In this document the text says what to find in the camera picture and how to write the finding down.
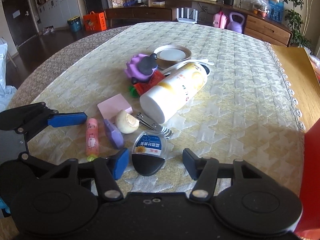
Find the pink tube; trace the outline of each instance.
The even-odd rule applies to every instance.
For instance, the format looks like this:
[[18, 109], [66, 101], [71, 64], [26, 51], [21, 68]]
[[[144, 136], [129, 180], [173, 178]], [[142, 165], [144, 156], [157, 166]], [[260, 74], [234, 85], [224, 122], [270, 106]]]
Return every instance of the pink tube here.
[[86, 154], [87, 156], [99, 156], [99, 130], [98, 121], [94, 118], [87, 120], [86, 138]]

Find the white router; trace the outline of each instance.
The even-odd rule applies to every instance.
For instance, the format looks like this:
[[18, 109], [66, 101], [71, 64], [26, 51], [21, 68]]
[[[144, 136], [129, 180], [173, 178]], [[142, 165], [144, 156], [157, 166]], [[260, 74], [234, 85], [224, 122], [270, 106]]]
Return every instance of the white router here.
[[187, 8], [187, 17], [184, 18], [183, 17], [183, 8], [177, 8], [177, 21], [181, 22], [181, 23], [197, 23], [198, 21], [198, 10], [193, 9], [192, 12], [192, 19], [189, 19], [189, 15], [190, 15], [190, 8]]

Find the dark brown door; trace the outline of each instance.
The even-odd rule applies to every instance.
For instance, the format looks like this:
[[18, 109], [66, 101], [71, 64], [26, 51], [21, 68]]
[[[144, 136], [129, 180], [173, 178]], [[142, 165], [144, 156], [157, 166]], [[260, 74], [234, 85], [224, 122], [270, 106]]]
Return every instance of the dark brown door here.
[[4, 15], [15, 45], [37, 34], [28, 0], [2, 0]]

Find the purple toy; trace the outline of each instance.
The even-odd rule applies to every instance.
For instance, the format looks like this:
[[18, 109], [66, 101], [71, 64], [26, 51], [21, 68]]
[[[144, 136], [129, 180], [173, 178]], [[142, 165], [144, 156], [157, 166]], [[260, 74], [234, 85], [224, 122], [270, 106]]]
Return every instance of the purple toy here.
[[[239, 17], [241, 17], [242, 18], [241, 23], [235, 22], [232, 18], [233, 15], [238, 15]], [[240, 13], [232, 12], [232, 13], [230, 13], [229, 18], [230, 18], [230, 22], [227, 26], [227, 29], [232, 30], [236, 33], [242, 33], [242, 25], [244, 24], [244, 16]]]
[[111, 142], [112, 146], [118, 150], [122, 149], [124, 146], [124, 140], [121, 132], [118, 128], [111, 123], [108, 119], [103, 120], [104, 132]]
[[147, 83], [157, 70], [157, 55], [152, 53], [150, 56], [138, 54], [127, 62], [127, 69], [124, 70], [127, 77], [131, 79], [132, 84]]

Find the pink backpack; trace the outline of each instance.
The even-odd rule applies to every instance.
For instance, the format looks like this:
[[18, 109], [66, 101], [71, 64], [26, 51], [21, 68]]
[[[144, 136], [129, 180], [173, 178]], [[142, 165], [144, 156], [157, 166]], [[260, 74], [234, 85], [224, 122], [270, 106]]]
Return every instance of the pink backpack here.
[[224, 29], [227, 25], [227, 16], [223, 13], [223, 11], [219, 11], [213, 16], [213, 27]]

